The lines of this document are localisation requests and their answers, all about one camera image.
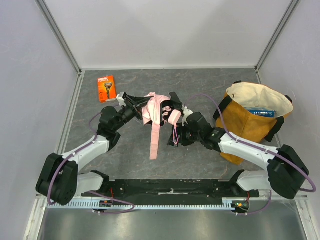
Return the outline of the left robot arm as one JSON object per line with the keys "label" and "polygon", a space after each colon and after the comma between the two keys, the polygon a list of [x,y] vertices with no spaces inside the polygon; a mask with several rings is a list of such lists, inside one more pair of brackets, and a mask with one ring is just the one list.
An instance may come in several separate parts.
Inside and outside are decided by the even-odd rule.
{"label": "left robot arm", "polygon": [[122,92],[116,99],[120,110],[114,106],[104,107],[97,114],[98,129],[90,140],[67,153],[51,153],[46,158],[35,189],[47,198],[49,205],[65,206],[75,195],[101,188],[103,176],[91,172],[79,177],[79,171],[117,145],[120,128],[134,118],[142,120],[142,109],[152,97],[134,97]]}

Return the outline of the pink folding umbrella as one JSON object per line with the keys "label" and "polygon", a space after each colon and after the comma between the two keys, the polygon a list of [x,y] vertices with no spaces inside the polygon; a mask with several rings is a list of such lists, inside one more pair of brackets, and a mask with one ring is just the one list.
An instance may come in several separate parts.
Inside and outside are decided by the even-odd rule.
{"label": "pink folding umbrella", "polygon": [[150,97],[147,105],[142,108],[143,124],[151,124],[151,140],[150,140],[150,160],[156,160],[159,149],[160,128],[161,123],[169,123],[173,126],[173,143],[179,143],[177,133],[177,123],[181,117],[181,112],[171,106],[162,106],[165,101],[170,99],[164,95],[158,95],[155,92],[150,92],[147,97]]}

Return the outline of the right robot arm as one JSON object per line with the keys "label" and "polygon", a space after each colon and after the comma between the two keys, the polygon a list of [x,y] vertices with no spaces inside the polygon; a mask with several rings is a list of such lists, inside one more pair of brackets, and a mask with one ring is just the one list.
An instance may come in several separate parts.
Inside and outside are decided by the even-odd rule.
{"label": "right robot arm", "polygon": [[169,120],[176,121],[169,145],[186,147],[201,143],[208,150],[230,154],[260,167],[259,171],[241,170],[234,175],[237,187],[246,192],[269,190],[293,200],[298,192],[305,191],[306,181],[316,189],[308,168],[292,147],[262,145],[225,128],[212,127],[200,112],[193,112],[183,105],[175,92],[169,95],[173,108]]}

